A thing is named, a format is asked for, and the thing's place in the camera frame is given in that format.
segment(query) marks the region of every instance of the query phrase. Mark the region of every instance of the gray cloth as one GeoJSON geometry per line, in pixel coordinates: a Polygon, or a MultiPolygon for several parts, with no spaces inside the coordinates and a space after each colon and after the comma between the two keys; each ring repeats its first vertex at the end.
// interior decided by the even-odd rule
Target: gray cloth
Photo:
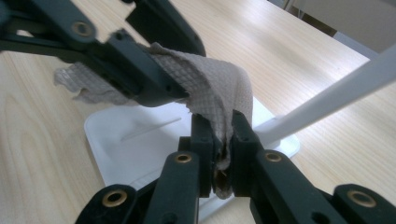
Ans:
{"type": "MultiPolygon", "coordinates": [[[[233,110],[242,112],[251,123],[253,97],[247,73],[240,67],[206,57],[164,49],[158,44],[148,48],[151,57],[190,95],[183,103],[194,114],[210,121],[218,148],[216,163],[216,194],[220,198],[231,195],[230,186],[220,183],[230,164],[229,143],[233,135],[233,110]]],[[[130,100],[81,63],[55,72],[55,84],[79,91],[76,99],[87,103],[110,102],[129,104],[130,100]]]]}

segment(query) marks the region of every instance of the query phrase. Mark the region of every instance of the white plastic base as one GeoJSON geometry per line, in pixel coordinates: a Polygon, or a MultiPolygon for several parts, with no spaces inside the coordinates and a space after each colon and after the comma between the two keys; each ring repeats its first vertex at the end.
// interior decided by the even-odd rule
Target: white plastic base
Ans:
{"type": "MultiPolygon", "coordinates": [[[[254,127],[274,116],[254,99],[254,127]]],[[[158,178],[166,157],[175,152],[180,136],[191,135],[191,113],[184,105],[172,103],[155,108],[114,106],[90,115],[85,133],[106,186],[131,185],[141,189],[158,178]]],[[[300,148],[292,135],[275,150],[291,157],[300,148]]],[[[215,195],[200,199],[199,220],[230,201],[215,195]]]]}

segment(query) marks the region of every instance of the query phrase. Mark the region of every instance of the beige towel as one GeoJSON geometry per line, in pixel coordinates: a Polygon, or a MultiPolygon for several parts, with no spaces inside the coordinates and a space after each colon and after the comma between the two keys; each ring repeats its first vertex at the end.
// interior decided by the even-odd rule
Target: beige towel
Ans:
{"type": "MultiPolygon", "coordinates": [[[[232,63],[164,49],[158,44],[148,48],[152,58],[189,94],[183,100],[194,114],[210,121],[216,137],[222,143],[218,149],[215,179],[222,180],[230,164],[229,143],[233,135],[233,110],[242,112],[251,123],[253,97],[247,73],[232,63]]],[[[63,84],[70,91],[79,91],[76,97],[88,103],[110,102],[115,105],[131,103],[117,90],[81,63],[55,72],[55,84],[63,84]]],[[[217,183],[220,198],[231,195],[230,186],[217,183]]]]}

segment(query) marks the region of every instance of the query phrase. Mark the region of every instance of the wooden table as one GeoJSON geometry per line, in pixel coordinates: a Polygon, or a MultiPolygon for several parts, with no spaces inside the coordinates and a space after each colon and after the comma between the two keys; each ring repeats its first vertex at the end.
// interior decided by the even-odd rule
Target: wooden table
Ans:
{"type": "MultiPolygon", "coordinates": [[[[236,63],[274,114],[289,113],[368,60],[285,11],[259,0],[175,0],[209,57],[236,63]]],[[[132,10],[119,1],[76,1],[99,38],[132,10]]],[[[109,105],[84,105],[53,85],[59,60],[0,54],[0,222],[72,223],[104,186],[83,131],[109,105]]],[[[396,85],[297,133],[292,159],[319,189],[356,183],[396,203],[396,85]]],[[[205,223],[253,223],[237,199],[205,223]]]]}

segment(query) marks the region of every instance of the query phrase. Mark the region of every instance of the folded cloth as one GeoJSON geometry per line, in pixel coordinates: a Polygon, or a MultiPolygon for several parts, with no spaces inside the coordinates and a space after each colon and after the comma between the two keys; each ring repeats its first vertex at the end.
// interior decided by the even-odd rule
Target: folded cloth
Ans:
{"type": "MultiPolygon", "coordinates": [[[[215,192],[220,198],[231,195],[231,187],[224,181],[230,164],[229,144],[233,135],[233,110],[242,112],[251,123],[253,97],[247,73],[240,67],[223,61],[165,49],[158,44],[147,48],[151,57],[188,93],[182,103],[193,114],[208,119],[221,144],[218,148],[215,192]]],[[[81,63],[55,72],[55,84],[65,85],[76,97],[87,103],[110,102],[130,104],[112,86],[81,63]]]]}

